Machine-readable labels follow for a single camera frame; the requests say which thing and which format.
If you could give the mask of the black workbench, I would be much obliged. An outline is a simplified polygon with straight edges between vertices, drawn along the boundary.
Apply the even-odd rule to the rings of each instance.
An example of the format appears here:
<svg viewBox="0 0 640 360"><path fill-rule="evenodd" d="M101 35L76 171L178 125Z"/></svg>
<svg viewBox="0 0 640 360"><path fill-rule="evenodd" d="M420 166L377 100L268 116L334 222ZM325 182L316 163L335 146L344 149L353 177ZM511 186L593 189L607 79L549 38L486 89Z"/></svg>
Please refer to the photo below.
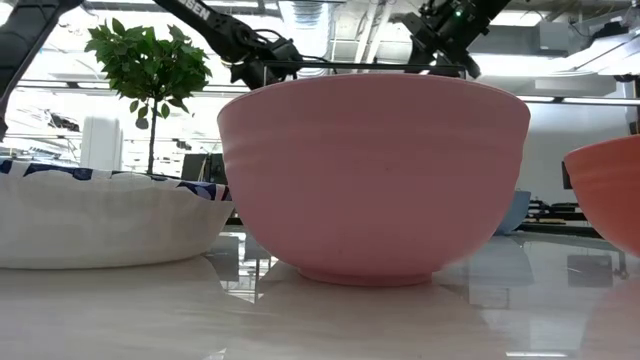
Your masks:
<svg viewBox="0 0 640 360"><path fill-rule="evenodd" d="M519 231L555 235L602 238L589 224L577 203L548 204L531 200L525 219L517 227Z"/></svg>

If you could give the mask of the blue patterned white paper bowl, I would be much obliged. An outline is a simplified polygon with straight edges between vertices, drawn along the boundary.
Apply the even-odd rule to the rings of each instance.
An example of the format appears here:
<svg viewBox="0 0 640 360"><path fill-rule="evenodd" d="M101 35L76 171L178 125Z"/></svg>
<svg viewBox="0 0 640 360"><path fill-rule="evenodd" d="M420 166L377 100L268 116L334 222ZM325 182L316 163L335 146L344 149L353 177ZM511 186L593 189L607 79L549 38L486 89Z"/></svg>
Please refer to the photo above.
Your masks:
<svg viewBox="0 0 640 360"><path fill-rule="evenodd" d="M85 269L209 250L234 204L224 184L0 160L0 268Z"/></svg>

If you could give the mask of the white building column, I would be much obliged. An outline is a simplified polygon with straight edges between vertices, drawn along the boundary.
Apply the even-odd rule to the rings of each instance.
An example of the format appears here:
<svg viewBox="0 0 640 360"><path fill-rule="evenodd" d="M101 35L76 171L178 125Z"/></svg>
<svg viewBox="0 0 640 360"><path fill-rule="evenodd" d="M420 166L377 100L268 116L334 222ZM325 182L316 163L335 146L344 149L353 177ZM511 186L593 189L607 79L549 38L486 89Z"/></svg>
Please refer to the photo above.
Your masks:
<svg viewBox="0 0 640 360"><path fill-rule="evenodd" d="M87 116L82 127L80 165L99 170L120 170L123 129L116 118Z"/></svg>

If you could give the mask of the black metal frame shelf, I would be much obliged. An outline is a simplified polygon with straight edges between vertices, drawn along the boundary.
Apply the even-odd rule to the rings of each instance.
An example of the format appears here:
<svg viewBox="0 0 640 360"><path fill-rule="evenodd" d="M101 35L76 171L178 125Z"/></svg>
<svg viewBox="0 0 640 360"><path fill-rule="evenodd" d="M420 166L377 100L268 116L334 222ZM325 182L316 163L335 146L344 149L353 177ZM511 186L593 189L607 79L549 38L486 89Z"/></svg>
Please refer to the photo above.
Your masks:
<svg viewBox="0 0 640 360"><path fill-rule="evenodd" d="M263 79L260 85L262 87L274 83L283 82L289 74L296 74L303 68L321 68L321 69L349 69L349 70L395 70L395 71L444 71L448 73L457 73L461 78L466 77L466 69L460 65L428 65L428 64L379 64L379 63L344 63L344 62L321 62L321 61L280 61L265 60L262 64ZM270 76L270 68L283 69L283 77Z"/></svg>

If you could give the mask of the pink bowl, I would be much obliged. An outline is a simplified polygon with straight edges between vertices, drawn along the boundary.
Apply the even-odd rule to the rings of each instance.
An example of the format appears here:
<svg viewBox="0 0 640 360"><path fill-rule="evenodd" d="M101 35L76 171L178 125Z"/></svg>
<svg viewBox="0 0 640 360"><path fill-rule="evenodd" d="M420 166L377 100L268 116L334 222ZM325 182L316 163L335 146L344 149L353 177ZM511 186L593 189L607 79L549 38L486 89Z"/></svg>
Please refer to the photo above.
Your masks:
<svg viewBox="0 0 640 360"><path fill-rule="evenodd" d="M492 237L530 112L477 82L369 73L269 85L217 123L233 202L265 250L313 280L402 286Z"/></svg>

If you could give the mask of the potted green tree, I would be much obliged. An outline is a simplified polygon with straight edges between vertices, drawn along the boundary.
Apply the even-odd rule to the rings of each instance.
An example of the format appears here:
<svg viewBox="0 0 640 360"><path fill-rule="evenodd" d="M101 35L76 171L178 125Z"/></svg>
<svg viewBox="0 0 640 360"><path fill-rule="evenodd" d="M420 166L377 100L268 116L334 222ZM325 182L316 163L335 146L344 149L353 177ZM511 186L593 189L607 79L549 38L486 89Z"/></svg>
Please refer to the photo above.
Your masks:
<svg viewBox="0 0 640 360"><path fill-rule="evenodd" d="M170 37L161 39L147 26L127 28L118 19L90 28L84 50L102 65L109 88L130 100L129 111L140 129L150 131L146 172L154 168L158 119L166 119L173 108L187 113L185 104L204 89L212 76L205 51L175 26Z"/></svg>

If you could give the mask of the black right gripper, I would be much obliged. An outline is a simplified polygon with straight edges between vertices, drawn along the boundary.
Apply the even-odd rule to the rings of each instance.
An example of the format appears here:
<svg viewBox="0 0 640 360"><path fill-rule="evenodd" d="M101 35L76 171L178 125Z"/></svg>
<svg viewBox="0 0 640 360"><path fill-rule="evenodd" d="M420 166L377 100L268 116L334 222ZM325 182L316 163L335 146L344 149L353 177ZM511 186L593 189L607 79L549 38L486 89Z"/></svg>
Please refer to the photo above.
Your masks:
<svg viewBox="0 0 640 360"><path fill-rule="evenodd" d="M437 64L436 53L450 64L463 68L476 79L481 69L467 48L483 32L483 10L476 0L428 0L418 13L406 13L401 20L410 32L410 65Z"/></svg>

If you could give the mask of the orange bowl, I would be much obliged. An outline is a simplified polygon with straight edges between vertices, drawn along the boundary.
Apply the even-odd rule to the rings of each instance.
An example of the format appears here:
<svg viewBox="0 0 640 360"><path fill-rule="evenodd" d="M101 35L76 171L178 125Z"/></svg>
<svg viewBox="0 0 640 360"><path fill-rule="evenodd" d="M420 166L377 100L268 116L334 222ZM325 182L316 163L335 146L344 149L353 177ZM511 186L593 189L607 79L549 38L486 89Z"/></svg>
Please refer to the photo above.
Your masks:
<svg viewBox="0 0 640 360"><path fill-rule="evenodd" d="M640 135L575 149L566 154L564 164L592 227L640 258Z"/></svg>

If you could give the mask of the black computer monitor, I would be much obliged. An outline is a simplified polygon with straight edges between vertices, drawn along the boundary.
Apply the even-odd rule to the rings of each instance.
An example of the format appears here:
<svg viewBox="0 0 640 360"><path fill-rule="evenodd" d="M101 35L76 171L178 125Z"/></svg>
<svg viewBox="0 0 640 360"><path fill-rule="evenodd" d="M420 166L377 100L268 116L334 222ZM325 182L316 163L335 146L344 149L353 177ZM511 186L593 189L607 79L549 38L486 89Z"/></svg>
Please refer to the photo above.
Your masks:
<svg viewBox="0 0 640 360"><path fill-rule="evenodd" d="M181 179L227 185L223 155L221 153L185 154Z"/></svg>

